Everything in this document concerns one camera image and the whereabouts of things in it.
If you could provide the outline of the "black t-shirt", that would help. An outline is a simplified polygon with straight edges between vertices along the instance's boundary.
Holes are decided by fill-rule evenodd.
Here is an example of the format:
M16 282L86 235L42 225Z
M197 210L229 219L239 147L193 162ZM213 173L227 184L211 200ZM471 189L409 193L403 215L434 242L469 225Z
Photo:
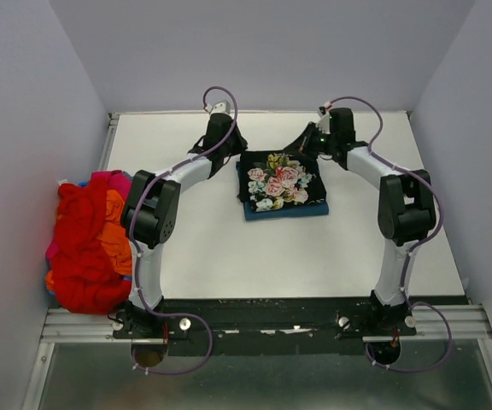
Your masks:
M238 199L256 213L327 202L315 160L283 151L246 151L236 169Z

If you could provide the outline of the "teal t-shirt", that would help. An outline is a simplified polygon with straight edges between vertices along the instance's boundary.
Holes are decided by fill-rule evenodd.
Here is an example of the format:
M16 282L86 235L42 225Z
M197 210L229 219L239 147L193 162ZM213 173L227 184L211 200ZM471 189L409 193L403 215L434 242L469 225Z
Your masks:
M330 208L327 202L321 202L314 205L282 208L279 210L269 210L265 212L256 213L248 203L243 202L243 214L244 218L248 222L260 221L260 220L276 220L285 218L305 218L315 216L325 216L330 212Z

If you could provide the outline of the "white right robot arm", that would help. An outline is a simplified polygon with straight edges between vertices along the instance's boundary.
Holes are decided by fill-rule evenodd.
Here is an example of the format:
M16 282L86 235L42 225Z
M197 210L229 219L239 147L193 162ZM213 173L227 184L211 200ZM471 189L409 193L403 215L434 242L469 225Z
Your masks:
M309 159L329 157L378 190L377 221L384 237L384 256L365 317L371 332L387 333L408 315L407 289L417 247L436 227L429 173L410 171L375 153L372 143L356 139L352 110L330 104L319 108L319 121L309 123L285 150Z

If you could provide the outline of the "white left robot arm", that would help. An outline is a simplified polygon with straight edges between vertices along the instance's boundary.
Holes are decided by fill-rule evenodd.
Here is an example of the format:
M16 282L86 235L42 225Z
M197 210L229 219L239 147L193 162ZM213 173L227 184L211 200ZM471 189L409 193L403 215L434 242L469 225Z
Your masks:
M192 146L185 159L158 173L140 170L121 214L133 256L132 289L129 301L141 308L132 326L143 337L153 337L162 319L169 315L159 309L163 301L161 259L164 243L176 226L180 196L188 189L211 179L226 160L248 147L237 126L237 119L214 106L207 129Z

